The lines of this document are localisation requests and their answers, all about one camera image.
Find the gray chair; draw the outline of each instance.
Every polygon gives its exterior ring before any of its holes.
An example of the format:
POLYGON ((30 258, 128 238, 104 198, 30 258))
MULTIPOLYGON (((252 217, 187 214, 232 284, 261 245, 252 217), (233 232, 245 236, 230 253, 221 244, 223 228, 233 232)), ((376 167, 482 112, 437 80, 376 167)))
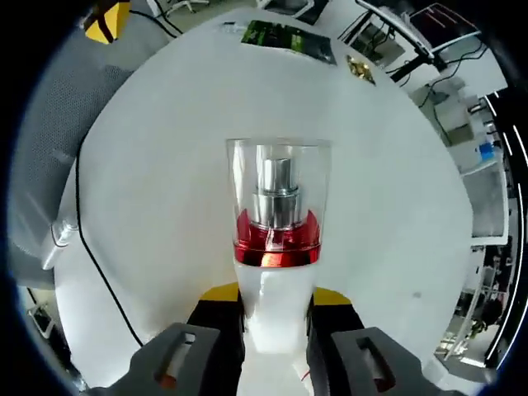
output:
POLYGON ((43 72, 21 120, 7 198, 8 257, 19 285, 54 287, 53 272, 40 267, 40 249, 79 143, 117 89, 168 40, 137 15, 111 45, 75 29, 43 72))

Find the white round table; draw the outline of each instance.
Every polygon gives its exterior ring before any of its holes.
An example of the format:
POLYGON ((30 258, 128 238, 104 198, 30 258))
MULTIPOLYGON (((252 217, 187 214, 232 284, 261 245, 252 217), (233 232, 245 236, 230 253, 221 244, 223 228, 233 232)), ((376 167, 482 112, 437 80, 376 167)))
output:
MULTIPOLYGON (((330 139, 319 285, 426 362, 469 259, 471 206, 450 155, 383 71, 372 67, 375 86, 351 74, 346 54, 366 59, 343 43, 332 42, 332 66, 220 27, 252 19, 318 32, 250 8, 219 16, 154 55, 97 118, 80 172, 95 257, 146 342, 236 281, 224 140, 330 139)), ((113 383, 138 345, 80 241, 55 279, 73 363, 89 385, 113 383)))

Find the black cable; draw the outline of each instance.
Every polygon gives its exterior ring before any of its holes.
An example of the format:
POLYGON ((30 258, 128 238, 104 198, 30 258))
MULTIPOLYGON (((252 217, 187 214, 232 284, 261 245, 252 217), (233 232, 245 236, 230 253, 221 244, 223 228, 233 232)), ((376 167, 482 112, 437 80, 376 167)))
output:
POLYGON ((375 48, 381 44, 381 43, 378 43, 377 45, 375 45, 375 39, 376 37, 378 36, 379 33, 383 34, 383 28, 385 27, 385 22, 383 23, 383 25, 381 25, 381 27, 372 35, 372 38, 370 39, 370 42, 369 44, 366 46, 365 48, 365 56, 367 58, 369 58, 370 56, 372 56, 372 54, 374 53, 374 50, 375 48))
POLYGON ((121 306, 119 300, 117 299, 116 293, 114 293, 114 290, 111 288, 110 283, 108 282, 108 280, 107 280, 105 274, 103 273, 101 267, 97 263, 96 258, 93 256, 93 253, 90 250, 90 248, 88 247, 86 239, 84 238, 83 224, 81 222, 82 216, 81 216, 81 199, 80 199, 81 193, 79 191, 79 185, 80 185, 80 183, 79 183, 79 168, 80 168, 80 163, 81 163, 81 149, 83 148, 84 140, 86 139, 86 137, 87 137, 87 134, 84 135, 84 137, 81 140, 81 143, 79 144, 79 150, 77 151, 77 161, 75 163, 75 208, 76 208, 76 211, 77 211, 77 223, 78 223, 78 227, 79 227, 79 237, 81 238, 82 245, 86 249, 86 251, 88 253, 88 256, 90 256, 90 258, 92 259, 93 265, 96 267, 97 271, 99 272, 99 275, 101 276, 101 278, 105 282, 106 288, 108 289, 108 291, 110 291, 112 299, 114 299, 115 305, 117 306, 119 312, 121 313, 121 316, 125 320, 126 327, 129 328, 130 333, 132 334, 132 337, 139 344, 139 346, 142 347, 143 343, 141 342, 141 340, 139 339, 138 335, 135 333, 134 329, 132 328, 132 325, 130 324, 129 319, 127 318, 127 316, 125 314, 125 311, 123 310, 123 307, 121 306))
POLYGON ((410 60, 406 60, 405 62, 403 62, 403 64, 402 64, 399 68, 394 68, 394 69, 392 69, 392 70, 387 71, 386 73, 387 73, 387 74, 395 73, 395 72, 397 72, 398 70, 400 70, 403 66, 405 66, 406 64, 408 64, 409 62, 410 62, 410 60))
POLYGON ((35 295, 33 294, 33 290, 27 287, 27 293, 30 295, 31 299, 33 300, 33 304, 36 305, 36 298, 35 298, 35 295))
POLYGON ((149 15, 149 14, 145 14, 144 12, 141 12, 141 11, 135 11, 135 10, 130 10, 130 13, 131 14, 135 14, 135 15, 140 15, 142 17, 145 17, 145 18, 148 18, 150 21, 154 22, 156 25, 158 25, 159 27, 161 27, 165 33, 167 33, 169 36, 171 36, 173 39, 176 39, 177 36, 174 35, 173 33, 171 33, 170 31, 168 31, 168 29, 163 25, 162 22, 158 21, 156 18, 154 18, 152 15, 149 15))
MULTIPOLYGON (((475 53, 479 52, 483 45, 484 45, 484 43, 481 41, 481 42, 480 42, 480 45, 478 46, 478 48, 477 48, 476 50, 474 50, 474 51, 470 51, 470 52, 467 52, 467 53, 463 54, 463 55, 462 55, 460 58, 458 58, 457 60, 454 60, 454 61, 452 60, 452 61, 448 62, 449 64, 452 64, 452 63, 454 63, 454 62, 458 62, 458 64, 456 65, 455 70, 454 70, 453 73, 451 73, 449 76, 444 77, 444 78, 441 78, 440 80, 436 80, 433 84, 431 84, 431 86, 429 87, 429 91, 427 91, 427 94, 426 94, 425 99, 423 100, 422 104, 421 104, 420 106, 418 106, 418 108, 421 109, 422 107, 425 106, 425 104, 426 104, 426 102, 427 102, 427 99, 429 99, 429 96, 431 95, 431 92, 433 92, 433 88, 434 88, 435 85, 437 85, 437 83, 440 83, 440 82, 442 82, 442 81, 445 81, 445 80, 447 80, 447 79, 452 78, 453 76, 455 76, 456 72, 459 71, 459 68, 460 68, 460 65, 462 64, 462 62, 464 62, 464 61, 467 59, 466 56, 467 56, 467 55, 472 55, 472 54, 475 54, 475 53)), ((486 52, 486 50, 487 50, 487 48, 481 53, 481 55, 480 55, 479 57, 482 57, 482 55, 484 54, 484 52, 486 52)))
POLYGON ((348 30, 354 26, 356 22, 360 20, 361 17, 363 17, 368 11, 363 12, 361 15, 359 15, 349 26, 346 27, 346 29, 337 37, 338 40, 342 39, 342 37, 345 35, 345 33, 348 32, 348 30))
POLYGON ((374 51, 376 51, 376 49, 377 49, 380 45, 382 45, 382 44, 384 44, 384 43, 387 42, 387 40, 388 40, 389 37, 391 36, 391 31, 393 32, 392 36, 394 36, 394 28, 393 28, 393 27, 389 27, 389 30, 387 31, 387 34, 386 34, 385 37, 382 39, 382 41, 380 41, 378 44, 376 44, 376 45, 374 46, 374 48, 372 49, 372 51, 371 51, 372 54, 374 53, 374 51))
MULTIPOLYGON (((478 48, 476 51, 474 52, 471 52, 467 55, 472 55, 472 54, 475 54, 478 50, 480 50, 480 48, 478 48)), ((477 60, 477 59, 481 59, 483 57, 483 55, 486 53, 486 51, 488 50, 488 47, 484 48, 484 50, 480 53, 479 56, 476 56, 476 57, 473 57, 473 58, 464 58, 464 60, 477 60)), ((449 62, 445 62, 445 64, 453 64, 454 62, 458 62, 458 59, 455 59, 455 60, 450 60, 449 62)))
POLYGON ((436 113, 436 107, 432 107, 432 114, 435 117, 436 123, 440 126, 440 129, 442 130, 442 134, 444 134, 445 139, 447 140, 447 143, 451 146, 453 143, 451 142, 451 139, 449 139, 449 135, 447 134, 446 130, 444 129, 443 125, 441 124, 440 120, 438 120, 438 114, 436 113))
POLYGON ((156 5, 158 6, 159 11, 162 13, 162 18, 163 18, 163 20, 164 20, 164 21, 165 21, 165 22, 166 22, 166 23, 167 23, 172 29, 174 29, 175 31, 177 31, 178 33, 180 33, 180 34, 182 35, 183 32, 182 32, 180 29, 178 29, 178 28, 176 27, 176 25, 174 25, 172 22, 170 22, 170 21, 168 20, 167 16, 165 15, 165 12, 164 12, 163 9, 162 9, 162 6, 159 4, 159 1, 158 1, 158 0, 154 0, 154 2, 155 2, 156 5))
POLYGON ((400 88, 403 87, 405 84, 407 84, 409 82, 409 80, 411 79, 411 74, 412 73, 408 74, 407 80, 405 80, 405 82, 402 85, 399 86, 400 88))

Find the white tabletop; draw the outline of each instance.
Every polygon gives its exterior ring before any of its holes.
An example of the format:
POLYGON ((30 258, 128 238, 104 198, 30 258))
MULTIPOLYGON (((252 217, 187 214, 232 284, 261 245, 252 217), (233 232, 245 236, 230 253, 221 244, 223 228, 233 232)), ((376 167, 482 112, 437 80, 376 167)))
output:
MULTIPOLYGON (((238 9, 174 40, 132 75, 82 150, 83 229, 135 331, 147 341, 185 322, 199 296, 235 281, 224 140, 330 139, 332 175, 319 284, 364 324, 422 362, 464 283, 472 214, 459 173, 429 121, 381 70, 337 66, 240 43, 222 21, 312 26, 238 9)), ((73 362, 91 386, 128 370, 138 348, 79 241, 55 267, 73 362)))

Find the yellow object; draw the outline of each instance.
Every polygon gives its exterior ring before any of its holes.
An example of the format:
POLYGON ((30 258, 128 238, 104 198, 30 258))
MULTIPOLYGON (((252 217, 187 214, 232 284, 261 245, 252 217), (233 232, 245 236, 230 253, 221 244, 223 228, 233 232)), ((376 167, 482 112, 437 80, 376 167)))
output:
POLYGON ((313 305, 351 305, 352 302, 334 290, 318 287, 313 293, 313 305))
POLYGON ((238 301, 238 283, 229 283, 207 290, 200 300, 206 301, 238 301))
POLYGON ((130 0, 99 0, 84 22, 86 37, 110 44, 125 29, 130 14, 130 0))
POLYGON ((118 38, 125 29, 126 20, 129 17, 130 2, 118 2, 105 13, 105 21, 110 33, 118 38))
POLYGON ((372 77, 372 71, 370 70, 368 64, 361 62, 360 60, 355 60, 350 55, 346 56, 346 63, 348 64, 348 68, 350 69, 351 73, 356 77, 376 85, 374 78, 372 77))

